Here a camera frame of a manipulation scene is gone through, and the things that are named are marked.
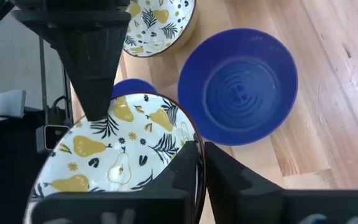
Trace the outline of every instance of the blue bowl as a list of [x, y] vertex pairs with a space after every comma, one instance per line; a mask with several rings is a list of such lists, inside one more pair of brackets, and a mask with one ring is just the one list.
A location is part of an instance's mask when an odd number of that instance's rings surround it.
[[114, 85], [111, 98], [138, 92], [157, 93], [157, 90], [144, 80], [129, 78]]
[[255, 29], [231, 29], [191, 53], [180, 74], [178, 99], [202, 136], [235, 146], [278, 128], [297, 89], [295, 62], [280, 41]]

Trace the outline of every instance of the wooden table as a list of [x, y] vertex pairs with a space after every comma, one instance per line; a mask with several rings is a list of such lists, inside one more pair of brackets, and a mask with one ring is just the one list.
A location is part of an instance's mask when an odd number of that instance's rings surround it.
[[[142, 78], [176, 99], [179, 72], [209, 36], [252, 27], [293, 54], [299, 92], [288, 119], [269, 137], [221, 146], [265, 178], [289, 189], [358, 189], [358, 0], [198, 0], [195, 33], [175, 55], [123, 53], [117, 82]], [[73, 96], [75, 119], [83, 113]], [[206, 200], [202, 223], [214, 223]]]

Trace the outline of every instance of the white bowl with pear pattern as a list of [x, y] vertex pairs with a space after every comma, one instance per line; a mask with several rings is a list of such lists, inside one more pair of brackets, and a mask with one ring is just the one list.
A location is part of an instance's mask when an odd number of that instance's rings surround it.
[[[197, 141], [204, 158], [194, 122], [171, 99], [134, 93], [111, 100], [107, 119], [83, 117], [50, 153], [30, 194], [25, 222], [34, 205], [50, 194], [142, 190], [186, 141]], [[195, 172], [200, 177], [204, 167]], [[195, 187], [197, 192], [204, 181], [197, 178]]]
[[173, 53], [190, 38], [198, 18], [196, 0], [131, 0], [124, 50], [135, 57]]

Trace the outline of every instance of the bowl rim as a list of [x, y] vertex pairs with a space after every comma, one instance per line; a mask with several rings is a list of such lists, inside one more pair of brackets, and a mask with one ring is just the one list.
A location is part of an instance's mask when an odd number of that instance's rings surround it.
[[154, 54], [150, 54], [150, 55], [147, 55], [147, 56], [139, 56], [139, 55], [134, 55], [130, 52], [128, 52], [125, 48], [122, 48], [127, 54], [133, 56], [133, 57], [137, 57], [137, 58], [148, 58], [148, 57], [153, 57], [153, 56], [156, 56], [156, 55], [159, 55], [159, 54], [162, 54], [164, 53], [165, 51], [167, 51], [170, 47], [172, 47], [173, 45], [176, 44], [176, 42], [178, 42], [178, 40], [180, 39], [180, 37], [186, 32], [187, 28], [189, 27], [191, 21], [194, 19], [194, 15], [195, 15], [195, 11], [196, 11], [196, 7], [197, 7], [197, 0], [193, 0], [194, 1], [194, 8], [193, 10], [191, 11], [191, 16], [190, 16], [190, 19], [188, 20], [185, 28], [183, 28], [183, 32], [175, 39], [175, 41], [173, 41], [168, 47], [165, 47], [163, 50], [159, 51], [159, 52], [156, 52]]
[[277, 123], [277, 125], [274, 126], [274, 128], [272, 128], [270, 131], [267, 131], [265, 134], [263, 135], [260, 135], [258, 138], [254, 138], [254, 139], [251, 139], [251, 140], [248, 140], [248, 141], [244, 141], [242, 143], [228, 143], [228, 142], [222, 142], [222, 141], [217, 141], [215, 139], [209, 139], [207, 137], [205, 137], [207, 140], [210, 140], [212, 142], [215, 142], [216, 144], [222, 144], [222, 145], [225, 145], [225, 146], [242, 146], [242, 145], [246, 145], [246, 144], [250, 144], [250, 143], [253, 143], [253, 142], [256, 142], [256, 141], [259, 141], [267, 136], [269, 136], [270, 134], [272, 134], [275, 130], [277, 130], [277, 128], [279, 128], [283, 123], [284, 121], [288, 118], [288, 116], [290, 115], [294, 105], [295, 105], [295, 101], [296, 101], [296, 97], [298, 96], [298, 89], [299, 89], [299, 77], [298, 77], [298, 68], [296, 66], [296, 62], [295, 62], [295, 59], [293, 57], [293, 55], [291, 54], [290, 50], [287, 48], [287, 46], [284, 45], [284, 43], [279, 40], [277, 37], [275, 37], [274, 35], [272, 34], [269, 34], [265, 31], [262, 31], [262, 30], [259, 30], [259, 29], [254, 29], [254, 28], [248, 28], [248, 27], [240, 27], [240, 28], [232, 28], [232, 29], [226, 29], [226, 30], [222, 30], [220, 32], [217, 32], [211, 36], [209, 36], [207, 39], [205, 39], [204, 41], [202, 41], [202, 43], [198, 44], [197, 47], [190, 53], [189, 57], [186, 59], [185, 63], [183, 64], [181, 70], [180, 70], [180, 74], [179, 74], [179, 79], [178, 79], [178, 88], [177, 88], [177, 96], [178, 96], [178, 102], [183, 102], [183, 98], [181, 99], [180, 97], [180, 86], [183, 87], [184, 85], [184, 81], [183, 81], [183, 76], [182, 76], [182, 72], [183, 72], [183, 69], [184, 67], [186, 66], [186, 64], [188, 63], [188, 61], [190, 60], [190, 57], [194, 54], [194, 52], [199, 49], [201, 47], [201, 45], [205, 44], [207, 41], [211, 40], [212, 38], [216, 37], [217, 35], [221, 35], [221, 34], [224, 34], [224, 33], [230, 33], [230, 32], [235, 32], [235, 31], [246, 31], [246, 30], [250, 30], [250, 31], [254, 31], [254, 32], [259, 32], [261, 33], [262, 35], [267, 35], [269, 37], [271, 37], [273, 40], [277, 41], [278, 44], [280, 44], [284, 49], [285, 51], [288, 53], [289, 55], [289, 59], [291, 60], [293, 66], [294, 66], [294, 76], [295, 76], [295, 92], [293, 94], [293, 96], [291, 97], [291, 104], [290, 106], [288, 107], [288, 110], [285, 112], [285, 115], [283, 116], [283, 118], [281, 119], [280, 122]]
[[[114, 98], [111, 98], [110, 101], [118, 98], [118, 97], [122, 97], [122, 96], [129, 96], [129, 95], [138, 95], [138, 94], [148, 94], [148, 95], [154, 95], [154, 96], [160, 96], [162, 98], [166, 98], [168, 100], [170, 100], [172, 103], [174, 103], [179, 109], [182, 110], [182, 112], [186, 115], [186, 117], [189, 119], [191, 125], [193, 125], [193, 128], [195, 130], [195, 133], [197, 135], [197, 138], [198, 138], [198, 145], [200, 146], [200, 152], [201, 152], [201, 161], [202, 161], [202, 175], [201, 175], [201, 178], [200, 178], [200, 181], [198, 182], [198, 189], [200, 190], [198, 193], [197, 193], [197, 198], [196, 199], [196, 204], [195, 204], [195, 223], [199, 223], [200, 220], [201, 220], [201, 214], [202, 214], [202, 211], [204, 209], [204, 203], [205, 203], [205, 195], [206, 195], [206, 164], [205, 164], [205, 145], [203, 144], [203, 139], [201, 138], [201, 134], [200, 134], [200, 131], [198, 130], [197, 126], [195, 125], [196, 123], [194, 122], [194, 120], [191, 118], [191, 116], [189, 115], [189, 112], [187, 112], [184, 107], [182, 107], [182, 105], [179, 104], [179, 102], [173, 100], [172, 98], [168, 97], [168, 96], [165, 96], [163, 94], [160, 94], [160, 93], [149, 93], [149, 92], [144, 92], [144, 91], [140, 91], [140, 92], [137, 92], [137, 93], [130, 93], [130, 94], [124, 94], [124, 95], [119, 95], [119, 96], [116, 96]], [[74, 127], [78, 122], [81, 121], [81, 119], [83, 119], [85, 117], [82, 116], [80, 119], [78, 119], [78, 121], [76, 121], [75, 123], [73, 123], [73, 126]], [[31, 193], [33, 191], [33, 189], [35, 189], [36, 185], [37, 185], [37, 181], [40, 177], [40, 174], [41, 172], [43, 171], [49, 157], [52, 155], [52, 153], [50, 153], [44, 164], [42, 164], [42, 167], [41, 169], [39, 170], [38, 172], [38, 175], [37, 177], [34, 179], [34, 183], [32, 185], [32, 188], [29, 192], [29, 196], [27, 197], [27, 204], [25, 206], [25, 210], [24, 210], [24, 216], [23, 216], [23, 220], [25, 220], [27, 218], [27, 212], [28, 212], [28, 209], [29, 209], [29, 205], [31, 203], [38, 203], [40, 202], [42, 199], [40, 200], [31, 200], [30, 197], [31, 197]]]

